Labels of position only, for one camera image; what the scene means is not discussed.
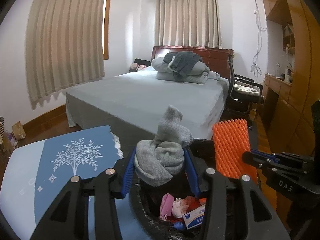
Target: chair cushion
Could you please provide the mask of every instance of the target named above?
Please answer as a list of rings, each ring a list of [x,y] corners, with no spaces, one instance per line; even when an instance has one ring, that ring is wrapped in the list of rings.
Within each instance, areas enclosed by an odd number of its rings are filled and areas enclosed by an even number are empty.
[[[250,96],[259,96],[260,91],[256,90],[255,88],[245,87],[239,84],[234,85],[234,90],[240,94],[246,94]]]

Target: chair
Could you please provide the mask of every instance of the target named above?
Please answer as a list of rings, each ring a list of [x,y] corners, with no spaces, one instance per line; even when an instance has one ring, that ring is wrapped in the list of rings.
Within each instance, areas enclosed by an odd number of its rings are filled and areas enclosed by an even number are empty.
[[[233,69],[233,56],[229,55],[228,59],[229,67],[230,67],[230,84],[229,84],[229,91],[228,91],[228,102],[231,105],[238,105],[241,106],[244,111],[239,111],[231,108],[227,108],[226,110],[229,112],[233,112],[235,114],[239,114],[240,118],[244,118],[247,120],[248,127],[252,127],[252,120],[249,118],[249,113],[251,111],[252,103],[257,103],[257,111],[254,117],[254,121],[258,115],[259,105],[263,104],[264,98],[262,96],[262,89],[263,85],[255,83],[253,79],[235,75],[235,71]]]

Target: beige curtain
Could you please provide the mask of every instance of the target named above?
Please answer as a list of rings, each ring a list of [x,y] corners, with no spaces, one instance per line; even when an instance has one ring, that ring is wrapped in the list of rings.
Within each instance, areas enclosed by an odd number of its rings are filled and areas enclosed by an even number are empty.
[[[217,0],[157,0],[155,45],[221,46]]]
[[[33,0],[26,33],[31,101],[103,77],[103,0]]]

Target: gray bed sheet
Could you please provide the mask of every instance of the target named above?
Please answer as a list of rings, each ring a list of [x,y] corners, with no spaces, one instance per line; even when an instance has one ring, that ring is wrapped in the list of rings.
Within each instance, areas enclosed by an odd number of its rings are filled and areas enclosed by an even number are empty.
[[[86,83],[66,93],[69,126],[88,129],[110,125],[126,156],[140,140],[154,139],[168,105],[178,108],[194,138],[210,139],[228,94],[228,80],[203,84],[156,79],[156,71],[139,71]]]

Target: cable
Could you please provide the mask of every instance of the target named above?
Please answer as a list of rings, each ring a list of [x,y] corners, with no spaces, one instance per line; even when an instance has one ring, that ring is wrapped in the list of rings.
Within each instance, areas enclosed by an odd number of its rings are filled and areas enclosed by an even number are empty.
[[[256,78],[258,78],[259,75],[260,76],[262,75],[262,71],[257,64],[257,60],[258,60],[259,53],[262,49],[262,32],[266,31],[267,27],[265,27],[265,28],[261,27],[260,12],[259,12],[257,0],[254,0],[254,2],[256,4],[256,10],[257,10],[256,25],[258,27],[258,45],[257,45],[257,53],[256,53],[256,55],[253,56],[253,59],[252,59],[251,72],[253,72],[253,74]]]

